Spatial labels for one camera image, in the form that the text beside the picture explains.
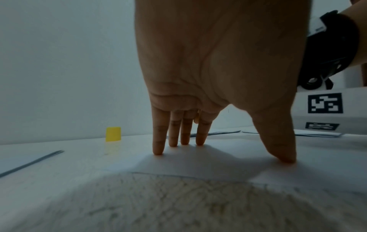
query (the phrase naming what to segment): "hand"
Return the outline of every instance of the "hand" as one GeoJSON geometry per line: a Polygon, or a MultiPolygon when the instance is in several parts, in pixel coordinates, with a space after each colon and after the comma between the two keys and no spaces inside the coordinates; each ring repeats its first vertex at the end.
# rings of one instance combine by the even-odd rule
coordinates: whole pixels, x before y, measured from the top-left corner
{"type": "Polygon", "coordinates": [[[136,0],[135,32],[153,117],[153,153],[196,143],[228,104],[246,110],[272,155],[295,162],[290,109],[309,1],[136,0]]]}

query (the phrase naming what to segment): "wall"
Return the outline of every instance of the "wall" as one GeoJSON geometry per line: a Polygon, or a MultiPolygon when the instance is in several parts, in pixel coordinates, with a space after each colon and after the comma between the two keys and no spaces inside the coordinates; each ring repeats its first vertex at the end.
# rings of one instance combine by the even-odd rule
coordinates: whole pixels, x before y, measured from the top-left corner
{"type": "MultiPolygon", "coordinates": [[[[132,0],[0,2],[0,144],[151,133],[132,0]]],[[[251,125],[224,110],[214,128],[251,125]]]]}

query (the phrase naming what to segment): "yellow object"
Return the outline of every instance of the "yellow object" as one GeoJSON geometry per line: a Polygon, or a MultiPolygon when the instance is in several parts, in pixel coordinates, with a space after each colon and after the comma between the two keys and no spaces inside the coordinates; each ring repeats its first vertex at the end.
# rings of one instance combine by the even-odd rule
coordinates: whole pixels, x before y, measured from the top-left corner
{"type": "Polygon", "coordinates": [[[121,140],[121,127],[107,127],[106,142],[120,141],[120,140],[121,140]]]}

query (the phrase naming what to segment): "table surface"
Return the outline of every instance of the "table surface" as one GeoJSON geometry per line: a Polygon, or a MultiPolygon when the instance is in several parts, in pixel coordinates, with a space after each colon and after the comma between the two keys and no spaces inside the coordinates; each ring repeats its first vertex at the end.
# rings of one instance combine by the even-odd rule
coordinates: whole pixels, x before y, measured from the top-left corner
{"type": "Polygon", "coordinates": [[[0,146],[1,158],[65,150],[0,178],[0,231],[367,231],[364,193],[103,170],[151,142],[0,146]]]}

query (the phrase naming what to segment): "worn surface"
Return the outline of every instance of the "worn surface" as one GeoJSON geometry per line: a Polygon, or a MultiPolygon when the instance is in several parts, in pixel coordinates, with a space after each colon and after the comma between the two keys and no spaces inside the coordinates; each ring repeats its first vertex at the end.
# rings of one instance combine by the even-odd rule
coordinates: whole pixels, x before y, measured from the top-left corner
{"type": "Polygon", "coordinates": [[[367,231],[367,196],[145,174],[99,178],[4,232],[367,231]]]}

